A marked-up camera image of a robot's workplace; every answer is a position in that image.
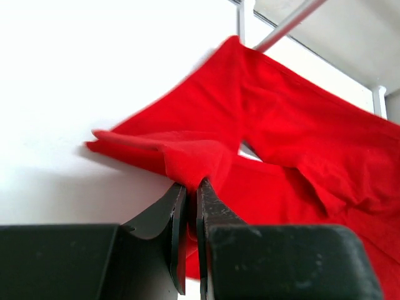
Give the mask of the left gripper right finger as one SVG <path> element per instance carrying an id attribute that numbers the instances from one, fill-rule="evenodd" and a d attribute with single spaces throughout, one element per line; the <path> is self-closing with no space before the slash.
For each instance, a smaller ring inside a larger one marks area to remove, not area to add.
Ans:
<path id="1" fill-rule="evenodd" d="M 201 299 L 238 299 L 236 273 L 246 254 L 239 243 L 246 223 L 220 200 L 207 178 L 196 191 L 196 201 Z"/>

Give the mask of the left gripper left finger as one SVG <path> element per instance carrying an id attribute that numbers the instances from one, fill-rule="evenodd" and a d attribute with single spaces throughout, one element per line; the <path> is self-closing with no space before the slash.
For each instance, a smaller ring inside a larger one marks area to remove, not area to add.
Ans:
<path id="1" fill-rule="evenodd" d="M 187 190 L 174 183 L 166 193 L 122 227 L 133 238 L 130 295 L 186 292 Z"/>

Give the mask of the red trousers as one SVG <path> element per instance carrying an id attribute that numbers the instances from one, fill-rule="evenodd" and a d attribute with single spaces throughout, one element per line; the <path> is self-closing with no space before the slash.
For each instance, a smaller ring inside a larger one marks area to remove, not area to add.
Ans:
<path id="1" fill-rule="evenodd" d="M 109 131 L 95 153 L 219 198 L 256 224 L 336 223 L 399 298 L 399 126 L 321 89 L 237 36 Z"/>

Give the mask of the white clothes rack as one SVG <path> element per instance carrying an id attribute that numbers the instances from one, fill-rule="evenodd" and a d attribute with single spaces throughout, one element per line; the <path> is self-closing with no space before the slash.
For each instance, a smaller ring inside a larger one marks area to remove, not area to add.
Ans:
<path id="1" fill-rule="evenodd" d="M 254 17 L 255 1 L 233 1 L 236 5 L 236 27 L 237 35 L 240 41 L 246 45 L 246 31 L 250 29 L 250 22 Z M 275 45 L 283 37 L 298 25 L 300 25 L 307 17 L 319 9 L 326 1 L 313 0 L 303 1 L 289 16 L 285 17 L 274 29 L 253 48 L 261 53 L 265 53 L 269 48 Z M 387 119 L 385 93 L 386 88 L 378 85 L 371 89 L 373 113 Z"/>

